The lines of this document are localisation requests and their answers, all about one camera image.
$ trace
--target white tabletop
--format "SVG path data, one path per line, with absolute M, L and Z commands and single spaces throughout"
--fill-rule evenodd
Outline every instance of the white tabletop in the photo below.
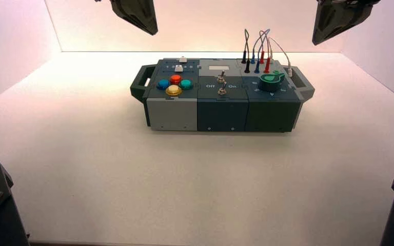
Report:
M 316 92 L 291 133 L 151 131 L 129 86 L 181 55 L 241 56 L 62 53 L 0 96 L 0 161 L 32 240 L 379 245 L 391 91 L 342 54 L 293 53 Z

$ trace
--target green button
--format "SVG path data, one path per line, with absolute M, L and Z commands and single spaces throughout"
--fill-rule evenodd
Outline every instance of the green button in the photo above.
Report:
M 189 79 L 184 79 L 179 84 L 183 90 L 190 90 L 192 89 L 192 82 Z

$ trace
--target carrying handle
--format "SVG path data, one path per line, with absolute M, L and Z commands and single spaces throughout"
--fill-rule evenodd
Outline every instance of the carrying handle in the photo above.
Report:
M 130 86 L 130 93 L 132 96 L 142 103 L 144 92 L 146 92 L 148 88 L 145 87 L 144 84 L 148 78 L 152 77 L 155 68 L 156 64 L 142 66 Z

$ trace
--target yellow button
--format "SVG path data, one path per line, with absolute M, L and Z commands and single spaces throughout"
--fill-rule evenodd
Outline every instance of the yellow button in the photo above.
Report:
M 165 93 L 169 96 L 177 96 L 182 93 L 182 89 L 177 85 L 171 85 L 165 90 Z

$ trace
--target white label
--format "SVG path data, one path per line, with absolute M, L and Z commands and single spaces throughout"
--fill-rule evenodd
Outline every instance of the white label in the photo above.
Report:
M 229 70 L 229 66 L 209 66 L 209 70 Z

